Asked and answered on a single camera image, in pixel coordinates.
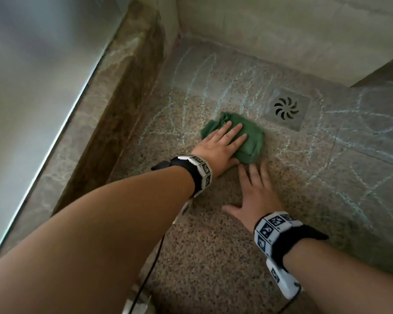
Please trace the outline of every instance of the person's left hand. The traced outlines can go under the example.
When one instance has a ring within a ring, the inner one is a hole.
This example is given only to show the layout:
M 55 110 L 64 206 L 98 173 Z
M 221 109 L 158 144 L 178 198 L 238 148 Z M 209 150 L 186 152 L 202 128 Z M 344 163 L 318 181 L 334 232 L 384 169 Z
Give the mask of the person's left hand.
M 231 121 L 228 121 L 222 128 L 211 132 L 191 152 L 191 154 L 198 155 L 208 162 L 214 178 L 223 174 L 230 167 L 239 164 L 239 160 L 231 158 L 231 156 L 245 142 L 247 134 L 243 134 L 233 143 L 230 143 L 243 127 L 239 123 L 227 133 L 231 125 Z

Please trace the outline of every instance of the person's right arm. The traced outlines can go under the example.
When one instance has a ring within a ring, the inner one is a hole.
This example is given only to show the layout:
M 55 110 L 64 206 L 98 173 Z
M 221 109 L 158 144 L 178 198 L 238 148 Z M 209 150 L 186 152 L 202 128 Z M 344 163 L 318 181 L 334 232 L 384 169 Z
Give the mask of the person's right arm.
M 240 165 L 242 208 L 226 205 L 223 209 L 253 233 L 261 217 L 284 209 L 272 189 L 266 165 L 261 164 L 259 174 L 251 164 L 249 172 L 250 179 Z M 393 275 L 373 269 L 323 241 L 300 240 L 283 262 L 326 313 L 393 313 Z

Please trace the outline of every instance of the forearm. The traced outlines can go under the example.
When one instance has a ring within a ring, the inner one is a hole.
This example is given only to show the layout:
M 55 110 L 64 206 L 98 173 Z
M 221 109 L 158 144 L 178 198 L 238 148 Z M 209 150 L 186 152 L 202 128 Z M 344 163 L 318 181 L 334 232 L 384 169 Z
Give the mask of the forearm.
M 76 200 L 0 260 L 0 312 L 120 312 L 193 191 L 190 174 L 170 167 Z
M 328 313 L 393 313 L 393 276 L 324 242 L 300 240 L 284 265 Z

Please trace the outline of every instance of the swirl pattern drain grate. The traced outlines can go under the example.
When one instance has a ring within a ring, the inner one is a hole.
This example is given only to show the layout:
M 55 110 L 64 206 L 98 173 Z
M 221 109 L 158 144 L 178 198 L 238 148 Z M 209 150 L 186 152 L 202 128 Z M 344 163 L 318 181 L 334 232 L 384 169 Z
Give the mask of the swirl pattern drain grate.
M 309 104 L 309 97 L 288 89 L 277 88 L 265 106 L 263 117 L 267 121 L 300 131 Z

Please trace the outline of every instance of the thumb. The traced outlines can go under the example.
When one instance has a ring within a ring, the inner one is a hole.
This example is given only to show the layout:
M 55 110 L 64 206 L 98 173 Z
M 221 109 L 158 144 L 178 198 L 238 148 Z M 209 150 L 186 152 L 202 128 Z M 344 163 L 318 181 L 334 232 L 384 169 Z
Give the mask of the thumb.
M 227 162 L 227 168 L 226 169 L 229 169 L 229 168 L 231 168 L 231 167 L 233 167 L 233 166 L 236 166 L 236 165 L 238 165 L 240 162 L 239 162 L 239 160 L 237 159 L 237 158 L 235 158 L 235 157 L 232 157 L 232 158 L 230 158 L 230 160 L 228 160 L 228 162 Z
M 231 216 L 236 217 L 237 219 L 240 220 L 240 218 L 238 217 L 240 212 L 239 207 L 236 207 L 234 205 L 224 205 L 222 207 L 222 210 L 224 210 L 226 213 L 229 213 Z

